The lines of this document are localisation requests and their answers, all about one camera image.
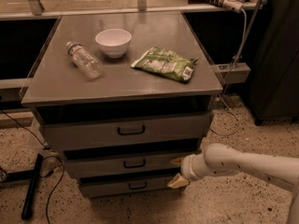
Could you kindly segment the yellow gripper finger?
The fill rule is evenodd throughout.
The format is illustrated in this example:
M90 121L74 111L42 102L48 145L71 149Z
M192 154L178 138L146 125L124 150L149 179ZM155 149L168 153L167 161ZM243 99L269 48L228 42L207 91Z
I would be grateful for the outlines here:
M171 189L179 189L186 187L190 184L190 181L186 179L182 174L176 174L174 178L167 184Z
M171 164L179 167L183 162L183 157L178 157L170 161Z

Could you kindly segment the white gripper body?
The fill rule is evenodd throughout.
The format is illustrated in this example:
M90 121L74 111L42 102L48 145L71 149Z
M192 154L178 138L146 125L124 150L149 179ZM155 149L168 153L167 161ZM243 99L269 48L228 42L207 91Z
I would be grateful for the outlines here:
M212 169L206 164L203 154L186 156L181 162L180 171L189 181L201 180L212 174Z

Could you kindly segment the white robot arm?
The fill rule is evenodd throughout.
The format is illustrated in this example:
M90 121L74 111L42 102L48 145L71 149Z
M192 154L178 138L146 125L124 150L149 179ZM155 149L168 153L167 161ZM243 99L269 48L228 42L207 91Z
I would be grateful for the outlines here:
M178 173L167 184L171 189L188 186L206 176L245 173L292 193L287 224L299 224L299 159L241 152L220 143L206 146L199 154L172 160Z

